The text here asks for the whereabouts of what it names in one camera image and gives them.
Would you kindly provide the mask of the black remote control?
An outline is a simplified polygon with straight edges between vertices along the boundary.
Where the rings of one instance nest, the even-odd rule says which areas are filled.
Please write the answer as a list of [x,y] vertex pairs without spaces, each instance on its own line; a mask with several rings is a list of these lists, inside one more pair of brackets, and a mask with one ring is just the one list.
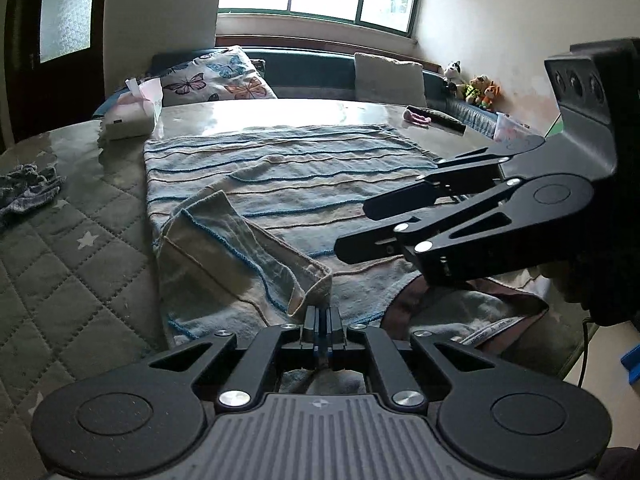
[[463,122],[459,122],[456,118],[439,110],[407,106],[402,117],[405,122],[410,122],[410,124],[415,126],[427,128],[431,127],[431,125],[438,125],[456,133],[465,133],[465,124]]

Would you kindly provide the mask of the blue plastic stool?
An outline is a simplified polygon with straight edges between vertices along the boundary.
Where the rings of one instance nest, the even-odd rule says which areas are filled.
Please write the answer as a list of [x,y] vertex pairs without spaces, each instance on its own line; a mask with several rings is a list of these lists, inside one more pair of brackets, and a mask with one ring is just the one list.
[[634,385],[640,379],[640,344],[620,358],[620,364],[628,373],[628,382]]

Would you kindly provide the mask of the striped blue beige garment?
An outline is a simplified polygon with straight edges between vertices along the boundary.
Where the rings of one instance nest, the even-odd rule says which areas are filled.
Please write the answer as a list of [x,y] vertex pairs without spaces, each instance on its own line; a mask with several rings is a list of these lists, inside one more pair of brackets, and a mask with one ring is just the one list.
[[401,188],[434,156],[386,126],[245,129],[145,144],[146,209],[171,347],[230,330],[302,322],[314,306],[345,325],[414,330],[501,353],[548,310],[495,280],[431,288],[404,257],[336,258],[364,229],[363,202]]

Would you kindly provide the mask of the butterfly print pillow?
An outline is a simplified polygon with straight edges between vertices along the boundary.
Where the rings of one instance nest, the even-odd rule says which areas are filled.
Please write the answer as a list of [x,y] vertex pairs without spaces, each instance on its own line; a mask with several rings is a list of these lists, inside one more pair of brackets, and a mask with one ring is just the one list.
[[269,100],[277,96],[253,61],[238,46],[178,63],[158,75],[163,106]]

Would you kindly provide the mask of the blue sofa bench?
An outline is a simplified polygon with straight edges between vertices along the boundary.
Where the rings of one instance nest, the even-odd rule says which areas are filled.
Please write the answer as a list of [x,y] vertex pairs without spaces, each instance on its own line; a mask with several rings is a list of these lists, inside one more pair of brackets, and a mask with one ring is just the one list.
[[[245,52],[252,60],[265,62],[262,76],[280,99],[356,99],[355,62],[351,54],[280,47],[248,47]],[[438,73],[426,70],[423,81],[429,108],[457,118],[489,139],[494,136],[496,113],[455,99]]]

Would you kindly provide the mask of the blue patterned gloves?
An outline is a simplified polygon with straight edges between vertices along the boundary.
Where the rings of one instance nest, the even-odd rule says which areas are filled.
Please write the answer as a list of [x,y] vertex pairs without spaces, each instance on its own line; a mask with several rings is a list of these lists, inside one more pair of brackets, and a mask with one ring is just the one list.
[[51,166],[18,165],[1,176],[1,231],[50,204],[62,191],[64,178]]

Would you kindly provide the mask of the grey plain cushion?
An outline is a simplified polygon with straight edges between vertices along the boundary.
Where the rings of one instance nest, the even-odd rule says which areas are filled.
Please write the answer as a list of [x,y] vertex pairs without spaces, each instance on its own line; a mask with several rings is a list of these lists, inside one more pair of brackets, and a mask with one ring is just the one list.
[[354,63],[357,101],[426,105],[421,64],[362,52],[354,54]]

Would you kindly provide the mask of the yellow green plush toy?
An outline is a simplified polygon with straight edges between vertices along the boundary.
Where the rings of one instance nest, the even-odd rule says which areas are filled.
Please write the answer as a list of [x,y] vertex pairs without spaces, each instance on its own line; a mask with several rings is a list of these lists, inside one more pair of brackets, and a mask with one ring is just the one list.
[[486,89],[491,85],[491,79],[486,75],[472,78],[465,87],[464,100],[468,104],[479,106],[483,101]]

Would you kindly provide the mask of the clear plastic storage box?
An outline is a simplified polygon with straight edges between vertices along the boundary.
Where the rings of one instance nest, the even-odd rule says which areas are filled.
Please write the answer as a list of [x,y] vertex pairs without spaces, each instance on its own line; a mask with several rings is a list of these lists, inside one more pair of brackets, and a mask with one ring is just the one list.
[[539,136],[539,132],[529,125],[523,124],[519,120],[508,114],[497,113],[497,122],[494,132],[494,140],[496,142],[506,142],[516,139],[524,139],[526,136],[534,134]]

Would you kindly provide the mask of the quilted star table cover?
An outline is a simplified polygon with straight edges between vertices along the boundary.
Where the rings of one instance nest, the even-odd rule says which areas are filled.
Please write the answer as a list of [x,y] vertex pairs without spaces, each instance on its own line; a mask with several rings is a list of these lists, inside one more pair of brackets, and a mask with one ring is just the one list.
[[145,211],[143,143],[99,144],[100,124],[18,142],[1,168],[33,162],[64,178],[58,199],[1,237],[1,474],[44,473],[30,423],[78,378],[165,345]]

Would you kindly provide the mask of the black white plush toy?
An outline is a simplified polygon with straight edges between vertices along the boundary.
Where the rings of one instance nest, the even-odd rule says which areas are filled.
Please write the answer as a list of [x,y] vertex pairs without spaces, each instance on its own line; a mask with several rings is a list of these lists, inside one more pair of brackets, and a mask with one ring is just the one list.
[[449,63],[444,69],[444,79],[449,93],[462,100],[465,95],[466,83],[462,79],[459,61]]

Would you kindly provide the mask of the dark wooden door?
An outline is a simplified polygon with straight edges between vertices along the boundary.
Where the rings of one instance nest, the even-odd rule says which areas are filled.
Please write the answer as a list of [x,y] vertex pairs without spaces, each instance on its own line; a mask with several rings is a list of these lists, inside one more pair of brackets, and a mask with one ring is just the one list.
[[84,122],[104,101],[105,0],[8,0],[4,72],[15,142]]

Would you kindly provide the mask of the white tissue box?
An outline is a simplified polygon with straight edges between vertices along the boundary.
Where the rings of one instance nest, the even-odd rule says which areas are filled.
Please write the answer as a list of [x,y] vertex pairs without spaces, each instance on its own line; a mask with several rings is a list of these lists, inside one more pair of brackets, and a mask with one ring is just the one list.
[[164,96],[160,78],[143,82],[130,78],[126,88],[102,118],[103,142],[150,136],[160,120]]

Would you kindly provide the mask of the orange plush toy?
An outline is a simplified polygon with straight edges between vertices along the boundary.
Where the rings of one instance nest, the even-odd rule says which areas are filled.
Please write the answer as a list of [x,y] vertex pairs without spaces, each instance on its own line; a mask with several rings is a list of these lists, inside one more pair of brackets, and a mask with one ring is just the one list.
[[493,110],[495,102],[500,96],[500,87],[491,81],[484,91],[483,99],[480,101],[480,108],[483,110]]

